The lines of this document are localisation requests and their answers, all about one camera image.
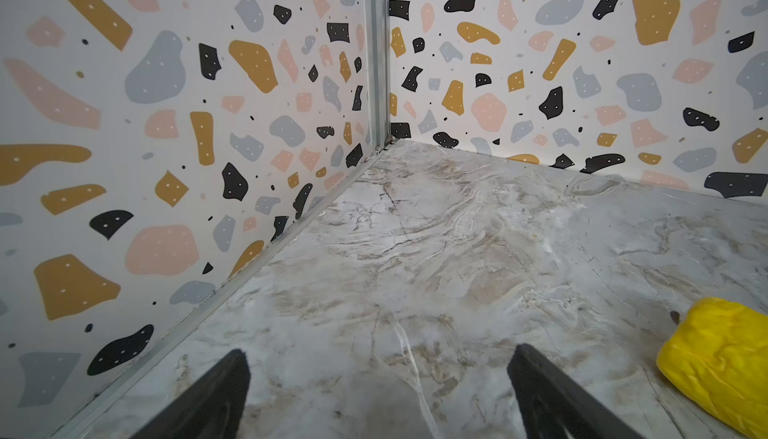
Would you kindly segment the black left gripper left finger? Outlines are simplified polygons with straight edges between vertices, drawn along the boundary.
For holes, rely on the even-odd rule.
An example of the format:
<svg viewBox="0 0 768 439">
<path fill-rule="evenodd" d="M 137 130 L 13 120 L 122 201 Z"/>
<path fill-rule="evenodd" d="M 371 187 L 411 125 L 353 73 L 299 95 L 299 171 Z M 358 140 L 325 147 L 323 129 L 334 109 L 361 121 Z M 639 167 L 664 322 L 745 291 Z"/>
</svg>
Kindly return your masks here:
<svg viewBox="0 0 768 439">
<path fill-rule="evenodd" d="M 250 384 L 246 354 L 233 349 L 144 425 L 136 438 L 234 438 Z"/>
</svg>

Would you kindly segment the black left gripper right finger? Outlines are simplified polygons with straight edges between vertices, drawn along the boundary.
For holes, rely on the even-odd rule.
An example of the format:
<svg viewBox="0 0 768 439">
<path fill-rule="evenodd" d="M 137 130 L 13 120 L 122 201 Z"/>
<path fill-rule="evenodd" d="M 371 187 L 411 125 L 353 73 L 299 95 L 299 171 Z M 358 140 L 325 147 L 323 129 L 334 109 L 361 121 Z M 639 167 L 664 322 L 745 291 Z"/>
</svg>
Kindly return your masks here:
<svg viewBox="0 0 768 439">
<path fill-rule="evenodd" d="M 528 438 L 638 438 L 640 435 L 530 344 L 507 366 Z"/>
</svg>

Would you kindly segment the yellow fake lemon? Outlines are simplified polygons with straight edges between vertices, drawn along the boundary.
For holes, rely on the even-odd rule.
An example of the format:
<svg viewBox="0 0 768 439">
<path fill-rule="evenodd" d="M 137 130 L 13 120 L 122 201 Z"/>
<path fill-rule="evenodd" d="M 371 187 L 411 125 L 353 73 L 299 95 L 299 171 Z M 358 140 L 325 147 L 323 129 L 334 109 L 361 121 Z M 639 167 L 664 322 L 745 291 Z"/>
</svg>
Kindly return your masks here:
<svg viewBox="0 0 768 439">
<path fill-rule="evenodd" d="M 720 298 L 697 301 L 656 365 L 687 398 L 748 438 L 767 436 L 767 316 Z"/>
</svg>

